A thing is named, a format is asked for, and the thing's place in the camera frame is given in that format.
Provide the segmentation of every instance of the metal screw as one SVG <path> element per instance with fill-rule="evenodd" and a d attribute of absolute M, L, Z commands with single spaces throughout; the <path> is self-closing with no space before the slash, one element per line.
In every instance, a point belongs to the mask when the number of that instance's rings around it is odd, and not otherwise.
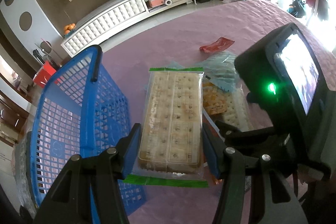
<path fill-rule="evenodd" d="M 78 154 L 71 156 L 71 160 L 72 160 L 72 161 L 77 161 L 77 160 L 79 160 L 80 158 L 81 158 L 81 156 L 78 155 Z"/>
<path fill-rule="evenodd" d="M 264 160 L 264 161 L 270 161 L 271 160 L 271 156 L 270 155 L 267 155 L 267 154 L 263 154 L 261 156 L 261 158 Z"/>
<path fill-rule="evenodd" d="M 110 148 L 108 148 L 108 149 L 106 150 L 106 152 L 107 152 L 108 154 L 113 155 L 113 154 L 117 153 L 117 150 L 116 150 L 115 147 L 110 147 Z"/>
<path fill-rule="evenodd" d="M 228 154 L 233 154 L 234 152 L 236 152 L 235 149 L 234 149 L 233 147 L 227 147 L 227 148 L 225 149 L 225 151 L 226 151 L 226 153 L 228 153 Z"/>

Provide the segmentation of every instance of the red snack wrapper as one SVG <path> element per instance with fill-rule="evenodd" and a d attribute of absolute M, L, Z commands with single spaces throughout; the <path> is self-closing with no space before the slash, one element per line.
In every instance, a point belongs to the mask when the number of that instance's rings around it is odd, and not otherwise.
<path fill-rule="evenodd" d="M 220 37 L 216 42 L 202 46 L 199 48 L 200 51 L 203 52 L 222 52 L 230 47 L 234 43 L 233 40 L 227 39 L 225 37 Z"/>

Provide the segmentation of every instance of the blue plastic basket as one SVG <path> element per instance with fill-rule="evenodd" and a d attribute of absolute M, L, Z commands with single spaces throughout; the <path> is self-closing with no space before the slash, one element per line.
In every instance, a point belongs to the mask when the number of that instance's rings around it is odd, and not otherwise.
<path fill-rule="evenodd" d="M 40 206 L 74 154 L 95 156 L 130 132 L 126 97 L 91 46 L 58 70 L 46 84 L 31 133 L 31 182 Z M 143 188 L 119 181 L 127 215 L 145 202 Z"/>

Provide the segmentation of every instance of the green packaging strip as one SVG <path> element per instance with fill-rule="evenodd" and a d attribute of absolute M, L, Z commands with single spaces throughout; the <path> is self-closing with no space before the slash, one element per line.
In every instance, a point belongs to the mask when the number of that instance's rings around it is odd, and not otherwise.
<path fill-rule="evenodd" d="M 149 71 L 162 71 L 162 70 L 169 70 L 169 71 L 204 71 L 202 67 L 185 68 L 185 69 L 171 69 L 171 68 L 150 68 L 149 69 Z"/>
<path fill-rule="evenodd" d="M 124 183 L 138 184 L 138 185 L 161 185 L 174 187 L 190 187 L 190 188 L 207 188 L 209 187 L 206 180 L 178 180 L 178 179 L 161 179 L 153 177 L 142 177 L 138 175 L 128 175 Z"/>

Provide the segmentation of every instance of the tiled floor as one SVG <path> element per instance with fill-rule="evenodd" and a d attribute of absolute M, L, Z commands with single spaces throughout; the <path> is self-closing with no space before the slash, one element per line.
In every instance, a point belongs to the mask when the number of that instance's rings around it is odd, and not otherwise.
<path fill-rule="evenodd" d="M 190 14 L 200 9 L 204 9 L 207 7 L 213 7 L 216 5 L 223 4 L 221 0 L 211 0 L 210 2 L 199 3 L 197 5 L 190 3 L 190 4 L 182 4 L 176 7 L 173 7 L 169 10 L 166 10 L 162 13 L 149 17 L 137 24 L 128 27 L 127 29 L 117 33 L 113 37 L 110 37 L 105 42 L 100 44 L 103 52 L 107 52 L 109 49 L 113 48 L 114 46 L 120 44 L 121 42 L 141 33 L 145 30 L 148 30 L 152 27 L 155 27 L 161 23 L 167 22 L 174 18 Z"/>

